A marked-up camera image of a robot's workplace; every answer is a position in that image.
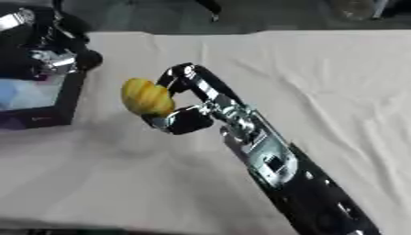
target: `white fabric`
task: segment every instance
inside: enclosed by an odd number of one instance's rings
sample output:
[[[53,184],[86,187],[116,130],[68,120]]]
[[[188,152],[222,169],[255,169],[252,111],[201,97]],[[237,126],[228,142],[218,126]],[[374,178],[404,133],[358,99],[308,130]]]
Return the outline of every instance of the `white fabric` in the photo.
[[[3,134],[0,217],[188,234],[295,235],[218,127],[184,136],[128,113],[120,87],[203,64],[323,167],[385,235],[411,231],[411,33],[94,33],[105,56],[73,126]],[[181,95],[179,104],[192,103]]]

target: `metal part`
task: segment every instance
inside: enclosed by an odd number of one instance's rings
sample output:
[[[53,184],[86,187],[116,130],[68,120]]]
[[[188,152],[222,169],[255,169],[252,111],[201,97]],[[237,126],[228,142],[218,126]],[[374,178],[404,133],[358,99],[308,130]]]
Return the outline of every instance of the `metal part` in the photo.
[[[364,235],[364,232],[360,230],[355,230],[347,235]]]
[[[229,131],[229,126],[225,126],[221,131],[225,143],[264,182],[273,187],[285,184],[296,174],[297,159],[288,149],[283,137],[258,111],[253,110],[250,119],[259,131],[251,143],[244,145],[238,142]]]
[[[32,25],[35,15],[31,10],[20,8],[18,12],[0,17],[0,32],[21,25]]]
[[[76,55],[69,51],[62,55],[58,55],[50,50],[34,50],[33,53],[34,59],[43,61],[45,64],[39,76],[78,72],[75,60]]]

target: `robotic arm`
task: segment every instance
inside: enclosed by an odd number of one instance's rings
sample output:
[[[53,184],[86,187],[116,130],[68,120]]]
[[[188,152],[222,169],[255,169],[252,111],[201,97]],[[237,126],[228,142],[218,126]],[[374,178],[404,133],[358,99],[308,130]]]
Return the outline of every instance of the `robotic arm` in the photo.
[[[167,117],[142,115],[152,127],[174,135],[224,125],[226,145],[250,176],[302,235],[379,235],[354,201],[300,149],[287,141],[255,109],[244,104],[206,68],[191,63],[167,70],[157,84],[170,95],[187,90],[203,102]]]
[[[0,78],[45,80],[51,75],[85,73],[102,62],[88,50],[86,24],[53,8],[2,4],[0,7]]]

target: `floor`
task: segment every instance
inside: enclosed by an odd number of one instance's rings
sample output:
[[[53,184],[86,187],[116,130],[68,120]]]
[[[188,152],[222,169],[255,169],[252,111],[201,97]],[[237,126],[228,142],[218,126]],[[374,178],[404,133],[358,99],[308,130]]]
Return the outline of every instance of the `floor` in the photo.
[[[131,30],[153,34],[244,34],[262,30],[411,28],[411,15],[382,20],[345,19],[333,6],[338,5],[339,1],[349,0],[217,1],[223,6],[223,12],[216,23],[210,22],[209,12],[194,0],[65,0],[65,9],[85,19],[95,30]],[[18,2],[47,5],[50,0]]]

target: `white tablecloth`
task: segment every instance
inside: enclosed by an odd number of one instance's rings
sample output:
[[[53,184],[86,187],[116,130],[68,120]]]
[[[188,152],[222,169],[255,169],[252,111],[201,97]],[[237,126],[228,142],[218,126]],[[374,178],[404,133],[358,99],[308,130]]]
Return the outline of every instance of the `white tablecloth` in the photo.
[[[411,231],[411,33],[94,33],[74,124],[2,134],[0,218],[187,234],[295,235],[219,138],[128,113],[120,87],[203,64],[323,167],[383,234]],[[179,104],[195,101],[181,95]]]

